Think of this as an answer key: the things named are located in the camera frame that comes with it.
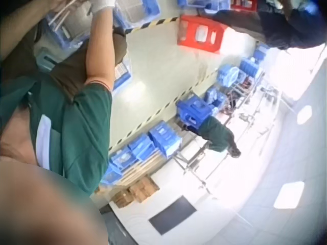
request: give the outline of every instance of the person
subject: person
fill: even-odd
[[[208,140],[206,147],[209,150],[216,152],[227,150],[233,158],[239,158],[241,156],[241,151],[237,148],[233,132],[213,116],[209,116],[204,120],[199,129],[186,125],[182,127]]]
[[[325,0],[305,0],[298,9],[293,9],[291,0],[279,2],[282,11],[259,0],[258,12],[221,10],[210,18],[280,50],[311,48],[326,42]]]
[[[43,168],[0,160],[0,244],[108,245],[89,196]]]
[[[115,0],[90,0],[90,39],[50,73],[38,71],[34,26],[66,0],[31,0],[1,22],[1,156],[64,176],[87,194],[108,168],[114,68],[126,38],[113,34]]]

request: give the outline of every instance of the blue plastic crate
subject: blue plastic crate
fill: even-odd
[[[182,143],[182,138],[164,121],[153,127],[149,136],[166,158],[170,158]]]
[[[212,111],[212,116],[216,116],[219,113],[219,108],[214,105],[209,105]]]
[[[130,148],[133,155],[140,161],[147,161],[156,150],[153,141],[144,133],[130,142],[128,148]]]
[[[53,28],[55,27],[56,23],[53,23],[51,26],[49,26],[49,22],[53,17],[54,14],[48,14],[45,17],[45,22],[43,26],[45,27],[46,31],[50,33],[50,35],[54,38],[54,40],[60,45],[62,49],[64,50],[72,49],[74,51],[75,49],[79,48],[86,39],[89,38],[90,36],[89,27],[86,27],[85,33],[82,33],[78,36],[73,36],[69,32],[68,28],[65,26],[65,23],[57,31],[54,31]]]
[[[220,91],[217,91],[217,99],[213,101],[213,105],[217,107],[219,110],[225,105],[227,100],[227,96]]]
[[[220,0],[218,8],[219,10],[230,10],[230,0]]]
[[[115,21],[126,30],[159,17],[160,7],[157,0],[117,0],[113,15]]]
[[[42,47],[36,56],[36,63],[38,67],[45,72],[51,71],[60,60],[50,53],[50,51]]]
[[[239,69],[232,65],[222,65],[219,67],[217,82],[222,86],[230,87],[238,78]]]
[[[110,161],[121,171],[128,169],[137,162],[137,158],[133,155],[130,148],[123,147],[119,151],[111,155]]]
[[[177,113],[184,124],[198,129],[211,115],[211,109],[203,99],[193,95],[188,100],[177,102]]]
[[[180,7],[205,8],[210,11],[219,10],[219,0],[177,0]]]
[[[132,74],[130,71],[130,61],[128,55],[126,55],[123,61],[115,67],[115,77],[113,91],[116,92],[119,88],[122,88],[128,81],[131,80]]]
[[[109,167],[105,173],[105,175],[102,177],[101,184],[103,185],[113,185],[115,182],[121,179],[123,176],[123,173],[121,170],[116,167],[114,164],[109,163]]]
[[[207,0],[177,0],[180,7],[205,8]]]
[[[240,70],[245,72],[250,77],[257,78],[260,68],[259,68],[259,65],[254,63],[253,61],[251,61],[249,59],[242,59],[241,65],[240,65]]]
[[[204,96],[204,101],[208,104],[212,104],[213,101],[217,99],[217,89],[215,86],[211,86],[206,92]]]
[[[242,83],[244,83],[246,77],[247,77],[247,74],[244,71],[240,70],[236,82],[238,84],[242,84]]]

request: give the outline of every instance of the yellow and black hazard tape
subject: yellow and black hazard tape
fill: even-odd
[[[136,32],[138,30],[145,29],[145,28],[148,28],[148,27],[153,27],[153,26],[158,26],[158,25],[165,24],[165,23],[175,22],[178,19],[179,19],[179,17],[155,20],[155,21],[152,21],[152,22],[149,22],[149,23],[145,23],[141,27],[127,29],[127,30],[125,30],[125,34],[130,34],[130,33],[133,33],[133,32]]]

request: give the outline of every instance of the blue bin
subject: blue bin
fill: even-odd
[[[211,86],[206,92],[204,96],[204,101],[208,104],[212,104],[217,99],[217,89],[215,86]]]
[[[149,136],[166,158],[170,158],[182,143],[182,138],[164,121],[153,127]]]
[[[53,14],[48,14],[45,17],[45,23],[43,24],[43,26],[62,49],[72,49],[74,51],[75,49],[79,48],[86,39],[89,38],[89,33],[82,34],[75,38],[71,37],[64,26],[61,26],[57,31],[53,31],[52,28],[55,26],[55,23],[49,26],[49,22],[53,18],[53,16]]]
[[[238,84],[242,84],[242,83],[244,83],[246,77],[247,77],[247,74],[244,71],[240,70],[236,82]]]
[[[205,8],[208,1],[207,0],[198,0],[198,1],[177,0],[177,3],[180,7]]]
[[[249,59],[242,59],[240,70],[245,72],[247,75],[253,78],[257,78],[259,74],[259,65],[255,64]]]
[[[254,51],[253,57],[257,60],[258,63],[263,61],[267,55],[267,51],[270,49],[269,46],[261,43]]]
[[[236,66],[222,65],[218,70],[217,82],[222,86],[230,87],[237,80],[239,71]]]
[[[221,108],[225,105],[227,96],[225,94],[223,94],[220,91],[217,91],[217,99],[215,101],[213,101],[213,105],[215,107],[217,107],[219,110],[221,110]]]
[[[219,0],[177,0],[180,7],[205,8],[212,11],[219,10]]]
[[[36,63],[40,70],[49,72],[55,67],[56,64],[58,64],[61,60],[54,57],[50,51],[42,47],[38,55],[36,56]]]
[[[230,10],[230,0],[220,0],[218,8],[219,10]]]
[[[109,163],[109,167],[100,183],[103,185],[113,185],[115,182],[120,180],[122,176],[123,173],[121,170],[114,164]]]
[[[139,161],[147,161],[156,150],[153,141],[144,133],[130,142],[128,148]]]
[[[125,146],[111,155],[110,162],[123,172],[134,165],[137,162],[137,158],[133,155],[130,148]]]
[[[211,109],[203,99],[193,95],[186,101],[177,102],[177,113],[184,124],[198,129],[211,115]]]
[[[209,105],[210,108],[211,108],[211,115],[212,116],[216,116],[218,113],[219,113],[219,108],[218,107],[215,107],[213,104]]]
[[[117,24],[126,29],[140,27],[160,16],[157,0],[139,0],[139,5],[132,5],[128,0],[116,1],[113,15]]]

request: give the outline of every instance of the green uniform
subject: green uniform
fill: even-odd
[[[89,84],[71,102],[43,73],[2,83],[1,133],[22,103],[30,110],[34,150],[38,125],[45,115],[51,120],[50,170],[92,194],[108,168],[111,93],[100,84]]]
[[[208,117],[202,123],[198,134],[205,140],[209,140],[211,142],[209,149],[216,152],[223,152],[234,140],[232,131],[213,116]]]

